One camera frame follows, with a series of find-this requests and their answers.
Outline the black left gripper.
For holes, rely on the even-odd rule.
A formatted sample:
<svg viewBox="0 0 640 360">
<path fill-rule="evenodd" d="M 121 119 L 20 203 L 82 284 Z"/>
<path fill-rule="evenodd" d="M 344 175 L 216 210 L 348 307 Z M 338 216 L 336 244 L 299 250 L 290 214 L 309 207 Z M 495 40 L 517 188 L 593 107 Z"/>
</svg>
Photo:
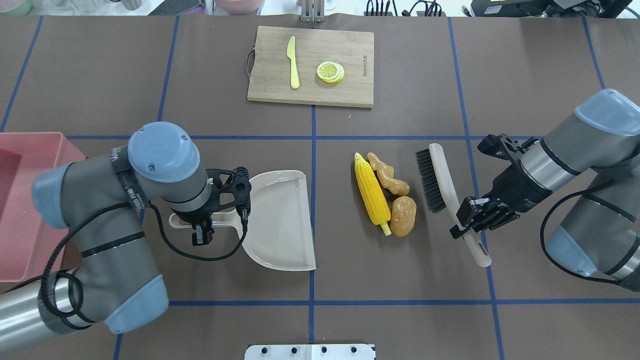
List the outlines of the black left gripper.
<svg viewBox="0 0 640 360">
<path fill-rule="evenodd" d="M 249 170 L 243 166 L 233 170 L 208 168 L 205 170 L 210 195 L 204 205 L 196 209 L 192 215 L 192 246 L 206 246 L 213 241 L 215 230 L 210 220 L 211 215 L 222 210 L 235 208 L 240 223 L 249 224 L 251 212 Z"/>
</svg>

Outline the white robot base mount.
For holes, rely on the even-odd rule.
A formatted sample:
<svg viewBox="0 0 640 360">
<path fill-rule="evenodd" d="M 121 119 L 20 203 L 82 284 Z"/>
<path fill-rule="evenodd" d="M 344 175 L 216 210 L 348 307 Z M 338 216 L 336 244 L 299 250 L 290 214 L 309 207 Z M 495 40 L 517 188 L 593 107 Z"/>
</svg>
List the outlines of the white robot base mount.
<svg viewBox="0 0 640 360">
<path fill-rule="evenodd" d="M 245 360 L 376 360 L 374 344 L 256 344 Z"/>
</svg>

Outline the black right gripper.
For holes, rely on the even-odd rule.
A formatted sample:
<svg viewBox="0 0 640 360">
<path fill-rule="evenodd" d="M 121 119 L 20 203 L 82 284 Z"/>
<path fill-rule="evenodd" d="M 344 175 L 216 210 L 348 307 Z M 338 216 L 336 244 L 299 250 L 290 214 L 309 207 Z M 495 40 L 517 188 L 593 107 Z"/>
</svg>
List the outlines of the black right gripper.
<svg viewBox="0 0 640 360">
<path fill-rule="evenodd" d="M 493 187 L 485 197 L 467 196 L 462 200 L 455 214 L 459 225 L 449 230 L 453 239 L 459 239 L 470 230 L 478 233 L 500 228 L 519 219 L 520 214 L 528 212 L 547 198 L 546 187 L 535 182 L 521 164 L 525 153 L 539 141 L 541 137 L 532 136 L 524 142 L 518 142 L 502 133 L 489 134 L 478 144 L 481 153 L 508 161 L 510 166 L 494 178 Z M 492 199 L 500 199 L 507 206 L 491 205 Z"/>
</svg>

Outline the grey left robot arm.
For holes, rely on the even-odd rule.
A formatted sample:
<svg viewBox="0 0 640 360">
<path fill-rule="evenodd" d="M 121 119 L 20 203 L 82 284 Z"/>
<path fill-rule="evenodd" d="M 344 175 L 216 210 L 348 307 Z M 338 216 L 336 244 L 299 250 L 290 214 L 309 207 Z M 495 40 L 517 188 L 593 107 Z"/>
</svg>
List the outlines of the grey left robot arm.
<svg viewBox="0 0 640 360">
<path fill-rule="evenodd" d="M 250 215 L 249 172 L 205 169 L 183 128 L 169 121 L 140 127 L 125 146 L 39 175 L 31 187 L 42 219 L 68 234 L 43 273 L 1 296 L 1 353 L 87 330 L 99 322 L 123 334 L 154 321 L 169 307 L 163 276 L 139 219 L 162 215 L 167 202 L 193 229 L 194 246 L 213 239 L 212 214 L 234 207 L 241 246 Z"/>
</svg>

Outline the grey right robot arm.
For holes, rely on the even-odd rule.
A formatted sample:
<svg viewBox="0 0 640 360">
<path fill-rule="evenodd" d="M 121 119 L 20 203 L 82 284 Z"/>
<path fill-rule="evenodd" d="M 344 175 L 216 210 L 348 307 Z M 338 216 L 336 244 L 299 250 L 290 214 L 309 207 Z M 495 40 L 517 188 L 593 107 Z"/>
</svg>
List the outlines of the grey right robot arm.
<svg viewBox="0 0 640 360">
<path fill-rule="evenodd" d="M 639 106 L 605 88 L 542 137 L 517 142 L 489 134 L 478 150 L 509 162 L 480 197 L 468 196 L 450 229 L 457 239 L 495 230 L 532 210 L 587 171 L 586 189 L 561 198 L 539 230 L 546 257 L 581 280 L 639 292 Z"/>
</svg>

